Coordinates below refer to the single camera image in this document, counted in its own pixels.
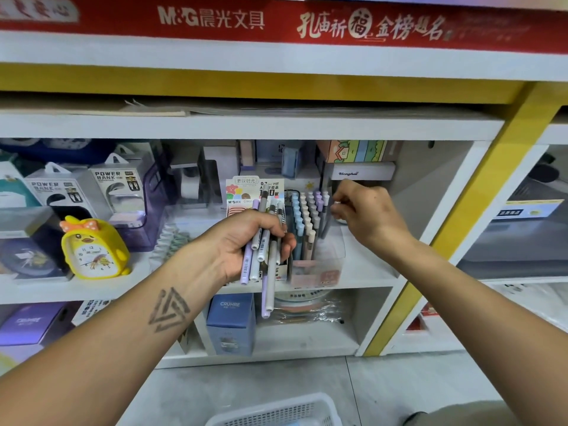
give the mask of floor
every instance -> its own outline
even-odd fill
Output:
[[[204,425],[219,412],[320,391],[344,426],[395,426],[415,411],[500,399],[465,352],[289,360],[154,371],[118,425]]]

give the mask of yellow duck alarm clock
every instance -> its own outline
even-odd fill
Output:
[[[113,226],[103,220],[78,220],[67,215],[60,222],[65,232],[61,247],[75,275],[85,279],[128,275],[130,253]]]

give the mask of triangle tattoo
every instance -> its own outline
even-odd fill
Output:
[[[190,313],[188,304],[174,287],[170,288],[169,293],[160,290],[156,306],[150,315],[149,325],[158,323],[155,333],[167,330],[170,327],[183,324],[187,315]]]

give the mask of pants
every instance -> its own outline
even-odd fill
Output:
[[[521,423],[505,402],[479,401],[419,414],[405,426],[521,426]]]

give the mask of white basket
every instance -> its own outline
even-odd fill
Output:
[[[314,393],[237,409],[211,417],[205,426],[342,426],[333,400]]]

